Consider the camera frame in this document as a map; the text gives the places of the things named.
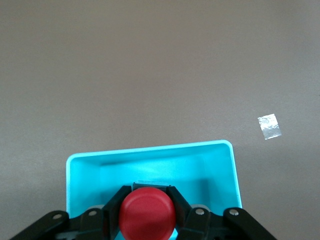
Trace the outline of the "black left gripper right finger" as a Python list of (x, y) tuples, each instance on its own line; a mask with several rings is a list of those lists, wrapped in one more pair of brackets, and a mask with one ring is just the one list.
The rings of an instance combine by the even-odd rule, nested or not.
[(227, 208), (217, 215), (191, 207), (174, 186), (166, 187), (176, 215), (177, 240), (274, 240), (275, 237), (246, 210)]

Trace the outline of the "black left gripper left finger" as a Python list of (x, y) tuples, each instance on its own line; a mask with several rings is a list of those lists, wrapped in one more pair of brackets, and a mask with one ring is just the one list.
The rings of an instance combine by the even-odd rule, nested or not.
[(77, 217), (51, 211), (12, 237), (13, 240), (114, 240), (119, 233), (121, 203), (132, 192), (122, 186), (101, 208), (93, 207)]

